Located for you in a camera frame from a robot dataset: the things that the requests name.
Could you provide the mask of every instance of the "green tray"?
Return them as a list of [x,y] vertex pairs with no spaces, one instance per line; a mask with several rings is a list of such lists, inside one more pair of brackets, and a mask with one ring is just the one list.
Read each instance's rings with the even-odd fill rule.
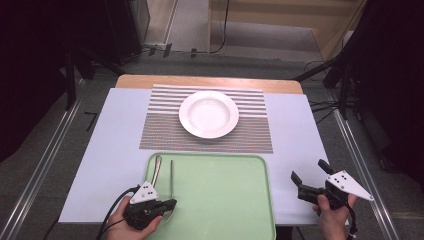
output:
[[[174,198],[164,220],[149,239],[273,240],[272,214],[265,161],[253,155],[157,153],[162,164],[155,189],[160,200],[170,198],[171,160]],[[150,181],[156,155],[147,166]]]

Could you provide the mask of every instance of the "white plate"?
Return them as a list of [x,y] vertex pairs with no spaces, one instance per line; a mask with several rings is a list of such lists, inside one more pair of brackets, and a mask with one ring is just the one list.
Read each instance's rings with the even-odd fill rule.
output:
[[216,91],[200,91],[181,104],[180,122],[191,134],[201,138],[219,138],[237,125],[237,105],[227,95]]

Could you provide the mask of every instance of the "gray floor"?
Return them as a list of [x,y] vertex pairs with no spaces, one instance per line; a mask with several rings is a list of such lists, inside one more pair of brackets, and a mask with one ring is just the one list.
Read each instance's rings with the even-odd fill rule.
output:
[[[186,5],[182,3],[183,0],[180,0],[179,7],[184,8]],[[180,46],[182,48],[185,41],[178,43],[176,40],[183,39],[181,36],[175,35],[175,32],[183,32],[178,31],[177,23],[178,19],[175,19],[170,40],[175,40],[175,47]],[[313,46],[310,39],[306,38],[302,41],[309,41],[309,45],[305,46]],[[308,51],[317,54],[317,51],[313,51],[312,48]],[[283,59],[283,57],[266,59],[266,54],[263,55],[262,59],[234,55],[230,56],[227,52],[226,55],[198,55],[192,59],[190,55],[176,53],[171,53],[169,57],[163,58],[158,53],[150,57],[147,55],[140,56],[122,68],[132,74],[226,76],[278,80],[293,78],[303,73],[305,69],[310,68],[311,65],[307,65],[310,61],[316,61],[316,57],[305,55],[302,51],[298,52],[297,57],[288,57],[288,60]],[[321,84],[324,75],[314,76],[314,81],[306,80],[302,83],[303,90],[309,100],[328,101],[327,89],[323,88]],[[93,128],[87,131],[92,116],[85,114],[85,112],[98,113],[101,111],[108,90],[114,87],[116,80],[116,75],[97,66],[94,80],[86,80],[87,87],[84,94],[82,91],[78,92],[79,96],[83,96],[79,108],[62,144],[58,148],[50,170],[24,218],[16,239],[42,239],[50,225],[60,214],[67,191],[72,185],[93,131]],[[24,191],[40,159],[42,159],[44,151],[49,146],[49,141],[65,114],[65,104],[66,96],[63,96],[31,132],[20,150],[0,163],[0,227],[6,224],[14,205]],[[321,119],[328,111],[317,112],[315,114],[316,119]],[[378,165],[378,154],[361,123],[350,112],[348,121],[352,126],[355,139],[367,162],[378,191],[394,221],[399,239],[420,238],[424,234],[422,228],[424,226],[424,207],[422,204],[424,195],[418,184],[404,174],[389,174],[382,171]],[[335,115],[331,114],[317,124],[317,127],[332,166],[336,169],[346,169],[351,175],[358,177],[352,156],[337,125]],[[366,201],[359,200],[355,209],[358,216],[358,239],[384,239],[371,205]],[[48,239],[94,239],[98,228],[99,225],[57,224]],[[300,230],[305,239],[320,239],[316,227],[301,227]],[[293,237],[294,239],[301,239],[296,231]]]

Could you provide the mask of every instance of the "striped mat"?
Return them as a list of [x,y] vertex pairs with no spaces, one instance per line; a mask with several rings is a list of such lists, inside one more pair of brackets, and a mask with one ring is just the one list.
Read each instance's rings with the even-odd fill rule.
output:
[[[182,102],[198,91],[219,91],[239,109],[237,126],[227,135],[203,139],[187,132],[179,120]],[[261,90],[154,85],[140,149],[228,153],[273,153],[264,95]]]

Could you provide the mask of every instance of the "hand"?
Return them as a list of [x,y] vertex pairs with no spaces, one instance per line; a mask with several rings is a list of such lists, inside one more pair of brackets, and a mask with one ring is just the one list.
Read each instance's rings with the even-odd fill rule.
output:
[[[353,207],[356,201],[356,196],[349,194],[348,203],[349,206]],[[319,228],[321,234],[325,240],[345,240],[345,223],[349,216],[349,210],[346,207],[341,207],[336,210],[330,209],[330,203],[324,195],[318,196],[318,205],[314,205],[312,208],[318,212],[321,210],[321,216],[319,220]]]
[[[130,201],[131,197],[125,196],[121,203],[119,204],[116,211],[110,215],[108,219],[109,224],[113,224],[119,222],[123,219],[123,214],[125,211],[125,207]],[[158,216],[142,231],[134,229],[128,226],[127,222],[124,220],[116,225],[113,225],[109,228],[107,239],[108,240],[143,240],[154,231],[156,231],[160,221],[162,220],[162,216]]]

